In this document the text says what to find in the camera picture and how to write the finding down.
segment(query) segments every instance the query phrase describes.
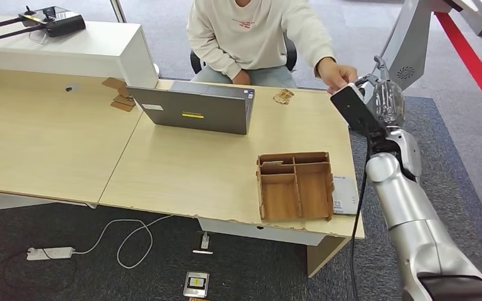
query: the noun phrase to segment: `cardboard piece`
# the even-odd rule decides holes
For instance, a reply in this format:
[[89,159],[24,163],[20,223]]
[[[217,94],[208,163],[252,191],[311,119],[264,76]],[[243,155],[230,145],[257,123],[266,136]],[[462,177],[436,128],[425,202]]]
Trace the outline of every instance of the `cardboard piece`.
[[119,108],[126,112],[130,112],[134,108],[134,106],[132,105],[125,105],[124,103],[120,103],[120,102],[112,102],[111,106],[114,108]]
[[106,87],[116,89],[118,90],[120,87],[126,87],[126,82],[124,80],[118,80],[113,77],[108,77],[104,82],[102,82],[103,85]]
[[117,91],[119,92],[119,95],[121,95],[123,97],[129,97],[130,96],[130,92],[128,92],[128,90],[126,90],[126,83],[125,83],[124,87],[120,87],[119,89],[117,89]]
[[128,99],[130,97],[130,93],[126,88],[126,82],[124,80],[108,77],[102,82],[102,84],[106,87],[116,89],[119,93],[119,95],[113,99],[111,104],[112,107],[119,108],[126,112],[130,112],[132,108],[134,108],[136,103]]
[[331,220],[334,186],[327,152],[261,155],[257,165],[262,220]]
[[282,89],[280,90],[280,93],[278,93],[277,95],[274,95],[272,99],[274,99],[274,101],[277,103],[281,103],[283,105],[289,105],[289,100],[293,96],[294,96],[294,93],[292,93],[288,89]]
[[133,101],[133,100],[129,100],[128,98],[124,98],[123,96],[121,95],[118,95],[114,98],[114,101],[115,102],[120,102],[124,105],[131,105],[131,106],[135,106],[136,105],[136,102]]

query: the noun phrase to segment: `yellow sticker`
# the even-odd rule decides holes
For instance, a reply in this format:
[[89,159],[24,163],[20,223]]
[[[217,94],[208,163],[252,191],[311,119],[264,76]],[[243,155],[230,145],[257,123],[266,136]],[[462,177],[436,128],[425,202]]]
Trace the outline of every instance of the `yellow sticker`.
[[204,286],[204,279],[190,278],[190,285],[192,287],[203,287]]
[[201,119],[204,118],[204,116],[202,116],[202,115],[187,114],[187,113],[182,113],[182,116],[184,116],[184,117],[193,117],[193,118],[201,118]]
[[25,18],[27,18],[27,19],[36,21],[36,22],[41,22],[41,19],[38,19],[38,18],[36,18],[36,17],[29,16],[29,15],[27,15],[27,14],[22,15],[22,16],[25,17]]

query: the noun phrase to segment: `gray carpet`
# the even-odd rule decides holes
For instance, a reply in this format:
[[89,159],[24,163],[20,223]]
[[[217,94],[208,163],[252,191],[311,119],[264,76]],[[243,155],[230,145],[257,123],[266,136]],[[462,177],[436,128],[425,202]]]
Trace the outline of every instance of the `gray carpet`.
[[[424,168],[423,187],[454,241],[482,270],[482,206],[470,183],[434,102],[407,100],[406,128],[418,139]],[[351,134],[357,174],[362,174],[365,143]],[[399,281],[382,213],[371,186],[363,207],[365,234],[356,249],[356,278],[361,300],[399,299]],[[351,300],[348,246],[313,279],[306,278],[305,246],[238,236],[212,236],[215,254],[194,255],[198,222],[170,218],[152,227],[154,247],[137,268],[115,260],[122,239],[136,227],[116,224],[96,250],[71,260],[26,261],[27,248],[73,246],[86,250],[104,225],[116,218],[152,221],[158,214],[66,204],[0,211],[1,300],[187,300],[181,294],[188,270],[210,272],[210,300]],[[122,249],[122,261],[141,257],[149,243],[145,232]]]

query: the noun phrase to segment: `office chair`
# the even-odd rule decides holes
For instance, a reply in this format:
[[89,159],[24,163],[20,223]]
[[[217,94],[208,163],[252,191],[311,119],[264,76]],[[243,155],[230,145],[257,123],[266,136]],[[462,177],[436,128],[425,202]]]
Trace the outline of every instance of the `office chair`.
[[[294,46],[294,43],[287,38],[287,34],[284,33],[284,41],[286,42],[286,50],[287,50],[287,61],[286,61],[286,67],[289,69],[289,71],[292,71],[294,68],[294,65],[296,64],[296,47]],[[200,70],[202,70],[202,66],[200,65],[200,59],[199,57],[191,51],[190,54],[190,61],[191,61],[191,67],[193,68],[193,71],[195,74],[199,73]]]

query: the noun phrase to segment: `jeans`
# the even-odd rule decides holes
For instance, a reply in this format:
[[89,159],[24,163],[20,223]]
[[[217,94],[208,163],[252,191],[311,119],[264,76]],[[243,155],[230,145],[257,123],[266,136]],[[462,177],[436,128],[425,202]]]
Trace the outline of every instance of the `jeans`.
[[[286,66],[245,71],[249,74],[254,86],[296,88],[296,84],[292,79],[292,74]],[[209,65],[204,66],[201,72],[197,73],[191,81],[204,83],[232,83],[232,80],[229,79],[229,77],[211,69]]]

